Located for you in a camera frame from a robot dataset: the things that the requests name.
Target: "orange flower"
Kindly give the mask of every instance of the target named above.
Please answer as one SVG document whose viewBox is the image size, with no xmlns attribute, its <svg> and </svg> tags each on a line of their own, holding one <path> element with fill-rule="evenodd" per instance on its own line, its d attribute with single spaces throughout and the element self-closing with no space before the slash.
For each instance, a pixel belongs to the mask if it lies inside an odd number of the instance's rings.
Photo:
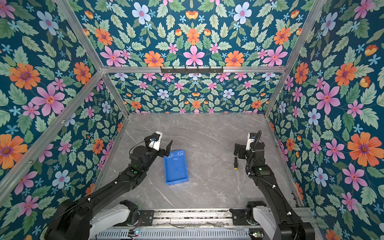
<svg viewBox="0 0 384 240">
<path fill-rule="evenodd" d="M 243 53 L 239 53 L 239 51 L 233 51 L 233 53 L 228 53 L 228 57 L 225 58 L 227 67 L 240 67 L 244 62 Z"/>
<path fill-rule="evenodd" d="M 192 107 L 198 109 L 199 107 L 201 107 L 201 103 L 200 103 L 199 101 L 194 101 L 194 102 L 192 103 Z"/>
<path fill-rule="evenodd" d="M 95 140 L 95 143 L 93 144 L 93 149 L 92 149 L 92 151 L 93 151 L 95 154 L 99 154 L 99 153 L 101 153 L 101 150 L 103 149 L 103 147 L 104 147 L 103 140 L 101 140 L 101 138 L 96 139 L 96 140 Z"/>
<path fill-rule="evenodd" d="M 131 105 L 134 109 L 141 109 L 141 103 L 138 103 L 137 101 L 132 101 Z"/>
<path fill-rule="evenodd" d="M 31 90 L 40 82 L 38 77 L 40 73 L 29 64 L 25 66 L 24 63 L 18 63 L 17 68 L 12 67 L 9 72 L 12 73 L 9 78 L 12 82 L 16 82 L 15 85 L 19 88 L 25 87 L 26 90 Z"/>
<path fill-rule="evenodd" d="M 362 86 L 363 88 L 368 88 L 370 84 L 371 80 L 368 76 L 365 76 L 360 80 L 360 86 Z"/>
<path fill-rule="evenodd" d="M 209 30 L 209 29 L 207 29 L 207 28 L 204 30 L 204 35 L 205 35 L 205 36 L 209 36 L 209 35 L 211 35 L 211 34 L 212 34 L 212 33 L 211 33 L 211 30 Z"/>
<path fill-rule="evenodd" d="M 356 133 L 351 137 L 352 142 L 348 142 L 349 155 L 353 160 L 358 159 L 358 164 L 364 167 L 367 162 L 372 166 L 379 164 L 379 160 L 384 158 L 384 150 L 377 148 L 381 146 L 381 141 L 377 137 L 371 138 L 371 134 L 361 132 L 360 136 Z"/>
<path fill-rule="evenodd" d="M 161 58 L 159 53 L 155 53 L 154 51 L 149 51 L 144 55 L 144 62 L 148 64 L 148 67 L 162 67 L 164 66 L 164 59 Z"/>
<path fill-rule="evenodd" d="M 93 13 L 91 13 L 90 11 L 85 11 L 84 14 L 89 18 L 89 19 L 93 19 Z"/>
<path fill-rule="evenodd" d="M 374 54 L 377 50 L 379 50 L 379 48 L 376 45 L 369 45 L 365 49 L 364 53 L 365 53 L 366 56 L 370 56 L 370 55 Z"/>
<path fill-rule="evenodd" d="M 335 77 L 335 81 L 337 85 L 344 86 L 349 85 L 349 81 L 352 81 L 356 75 L 354 74 L 357 71 L 356 67 L 353 66 L 353 63 L 348 63 L 341 65 L 340 69 L 336 71 L 337 77 Z"/>
<path fill-rule="evenodd" d="M 261 101 L 255 101 L 252 103 L 252 108 L 259 108 L 263 105 L 263 103 Z"/>
<path fill-rule="evenodd" d="M 295 143 L 293 142 L 293 139 L 288 138 L 286 143 L 287 149 L 292 152 L 295 149 Z"/>
<path fill-rule="evenodd" d="M 340 240 L 339 235 L 337 235 L 332 229 L 327 229 L 325 237 L 327 238 L 327 240 Z"/>
<path fill-rule="evenodd" d="M 120 122 L 120 123 L 118 124 L 118 132 L 120 132 L 121 127 L 122 127 L 122 122 Z"/>
<path fill-rule="evenodd" d="M 300 66 L 298 66 L 296 69 L 296 73 L 295 73 L 296 83 L 303 84 L 303 82 L 307 80 L 308 73 L 309 73 L 308 64 L 301 63 Z"/>
<path fill-rule="evenodd" d="M 303 195 L 303 190 L 302 190 L 302 188 L 299 186 L 298 183 L 296 183 L 296 187 L 297 187 L 297 191 L 299 191 L 300 198 L 301 198 L 302 200 L 304 200 L 304 195 Z"/>
<path fill-rule="evenodd" d="M 113 39 L 111 37 L 111 34 L 108 31 L 104 31 L 103 28 L 97 28 L 95 35 L 98 38 L 99 42 L 103 43 L 104 45 L 112 45 Z"/>
<path fill-rule="evenodd" d="M 90 195 L 95 188 L 95 184 L 92 183 L 89 187 L 87 187 L 87 190 L 85 190 L 86 196 Z"/>
<path fill-rule="evenodd" d="M 176 36 L 181 36 L 181 34 L 182 34 L 181 29 L 177 29 L 177 30 L 175 31 L 175 35 L 176 35 Z"/>
<path fill-rule="evenodd" d="M 3 169 L 8 169 L 14 166 L 14 161 L 18 162 L 23 156 L 21 153 L 27 151 L 27 145 L 22 144 L 24 139 L 15 136 L 12 139 L 11 134 L 0 135 L 0 164 Z"/>
<path fill-rule="evenodd" d="M 196 43 L 200 41 L 199 37 L 200 37 L 200 34 L 197 32 L 195 28 L 191 28 L 189 30 L 189 33 L 187 33 L 187 38 L 188 38 L 187 40 L 192 45 L 196 45 Z"/>
<path fill-rule="evenodd" d="M 199 15 L 199 12 L 197 11 L 186 11 L 185 12 L 185 15 L 187 16 L 187 19 L 197 19 L 198 15 Z"/>
<path fill-rule="evenodd" d="M 298 10 L 293 11 L 293 12 L 291 13 L 291 18 L 295 18 L 295 17 L 297 17 L 297 15 L 299 15 L 299 12 L 300 12 L 300 11 L 298 11 Z"/>
<path fill-rule="evenodd" d="M 81 81 L 82 84 L 86 84 L 91 78 L 91 73 L 89 72 L 88 66 L 86 66 L 83 62 L 75 63 L 76 68 L 73 69 L 74 74 L 76 74 L 77 81 Z"/>
<path fill-rule="evenodd" d="M 281 31 L 277 31 L 276 36 L 273 38 L 275 44 L 283 45 L 291 36 L 291 29 L 282 28 Z"/>
</svg>

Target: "floral wallpaper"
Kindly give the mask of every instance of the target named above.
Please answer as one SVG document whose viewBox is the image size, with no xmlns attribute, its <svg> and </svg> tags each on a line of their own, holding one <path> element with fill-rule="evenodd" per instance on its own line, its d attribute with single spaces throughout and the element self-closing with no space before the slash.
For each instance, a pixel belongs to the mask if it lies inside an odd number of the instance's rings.
<svg viewBox="0 0 384 240">
<path fill-rule="evenodd" d="M 111 75 L 130 112 L 262 113 L 280 75 L 275 73 Z"/>
<path fill-rule="evenodd" d="M 90 194 L 123 121 L 100 81 L 3 203 L 0 239 L 43 239 L 58 204 Z"/>
<path fill-rule="evenodd" d="M 278 66 L 313 2 L 97 0 L 76 14 L 106 66 Z"/>
<path fill-rule="evenodd" d="M 384 239 L 383 7 L 326 5 L 269 115 L 327 240 Z"/>
<path fill-rule="evenodd" d="M 51 1 L 1 0 L 0 38 L 1 180 L 95 69 Z"/>
</svg>

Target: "blue plastic bin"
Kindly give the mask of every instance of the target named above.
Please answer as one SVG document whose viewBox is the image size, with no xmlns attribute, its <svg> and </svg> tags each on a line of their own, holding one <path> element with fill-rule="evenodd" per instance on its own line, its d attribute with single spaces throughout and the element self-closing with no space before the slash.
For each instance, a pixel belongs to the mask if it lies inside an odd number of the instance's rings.
<svg viewBox="0 0 384 240">
<path fill-rule="evenodd" d="M 169 157 L 164 157 L 166 184 L 174 185 L 189 180 L 185 151 L 172 151 Z"/>
</svg>

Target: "blue object in corner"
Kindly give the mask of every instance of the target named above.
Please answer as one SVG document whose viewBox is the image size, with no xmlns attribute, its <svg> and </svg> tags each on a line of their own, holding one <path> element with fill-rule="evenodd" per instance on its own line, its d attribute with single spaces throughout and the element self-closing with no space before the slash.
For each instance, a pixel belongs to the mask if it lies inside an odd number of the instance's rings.
<svg viewBox="0 0 384 240">
<path fill-rule="evenodd" d="M 185 151 L 172 151 L 169 157 L 164 156 L 166 184 L 174 185 L 189 180 Z"/>
</svg>

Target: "diagonal metal bar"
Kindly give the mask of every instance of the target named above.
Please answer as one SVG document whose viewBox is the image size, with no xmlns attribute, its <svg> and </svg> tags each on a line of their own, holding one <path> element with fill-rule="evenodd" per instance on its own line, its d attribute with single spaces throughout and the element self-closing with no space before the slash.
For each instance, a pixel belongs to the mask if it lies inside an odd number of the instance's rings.
<svg viewBox="0 0 384 240">
<path fill-rule="evenodd" d="M 71 5 L 67 0 L 56 0 L 56 4 L 58 5 L 60 11 L 63 13 L 65 19 L 70 25 L 71 29 L 75 33 L 78 38 L 80 44 L 84 48 L 87 53 L 89 59 L 92 61 L 97 71 L 100 71 L 103 67 L 103 63 L 101 62 L 99 55 L 96 50 L 93 48 L 91 42 L 89 41 L 87 35 L 85 35 L 84 28 L 81 26 L 78 18 L 76 17 Z"/>
<path fill-rule="evenodd" d="M 319 16 L 321 13 L 321 10 L 325 4 L 326 0 L 315 0 L 315 2 L 312 5 L 312 8 L 308 14 L 307 19 L 305 20 L 303 29 L 301 31 L 300 36 L 297 39 L 297 42 L 295 46 L 292 49 L 292 52 L 288 58 L 287 64 L 286 64 L 286 71 L 280 78 L 280 81 L 277 83 L 275 90 L 273 91 L 273 94 L 269 100 L 268 108 L 265 110 L 264 115 L 268 116 L 271 112 L 273 106 L 275 105 L 277 98 L 279 97 L 279 94 L 281 90 L 284 87 L 285 81 L 288 79 L 290 73 L 292 72 L 292 68 L 299 57 L 299 54 L 301 52 L 301 49 L 304 47 L 305 42 L 307 41 L 307 38 Z"/>
<path fill-rule="evenodd" d="M 173 73 L 175 70 L 185 72 L 190 72 L 194 70 L 195 73 L 199 73 L 199 70 L 208 71 L 211 69 L 211 73 L 220 71 L 224 73 L 284 73 L 286 67 L 283 66 L 254 66 L 254 67 L 129 67 L 129 66 L 120 66 L 120 67 L 103 67 L 104 73 Z"/>
<path fill-rule="evenodd" d="M 129 112 L 127 110 L 127 107 L 125 106 L 120 93 L 118 92 L 116 86 L 113 84 L 111 77 L 109 74 L 104 74 L 103 80 L 105 85 L 107 85 L 107 88 L 109 92 L 111 93 L 112 98 L 116 101 L 116 104 L 119 106 L 120 111 L 122 111 L 124 117 L 128 117 Z"/>
<path fill-rule="evenodd" d="M 101 71 L 97 71 L 89 82 L 77 93 L 72 101 L 65 109 L 55 118 L 53 123 L 43 132 L 40 137 L 33 143 L 23 157 L 15 164 L 13 168 L 5 175 L 0 182 L 0 205 L 9 196 L 12 190 L 20 182 L 33 165 L 33 163 L 44 152 L 47 145 L 52 142 L 53 138 L 59 133 L 64 123 L 68 121 L 72 114 L 84 102 L 86 96 L 96 87 L 102 78 Z"/>
<path fill-rule="evenodd" d="M 103 168 L 102 168 L 102 170 L 99 173 L 99 177 L 97 177 L 97 180 L 95 182 L 95 187 L 94 187 L 95 191 L 98 190 L 101 187 L 101 184 L 102 184 L 102 182 L 103 182 L 103 180 L 105 178 L 106 170 L 109 169 L 109 166 L 110 166 L 111 162 L 113 161 L 113 157 L 114 157 L 114 155 L 115 155 L 115 153 L 116 153 L 116 151 L 118 149 L 120 140 L 121 140 L 122 136 L 125 133 L 125 129 L 126 129 L 127 125 L 128 125 L 128 118 L 125 118 L 125 121 L 124 121 L 124 123 L 121 126 L 120 132 L 118 133 L 118 135 L 117 135 L 117 137 L 115 139 L 113 147 L 112 147 L 111 151 L 108 154 L 108 158 L 105 160 Z"/>
</svg>

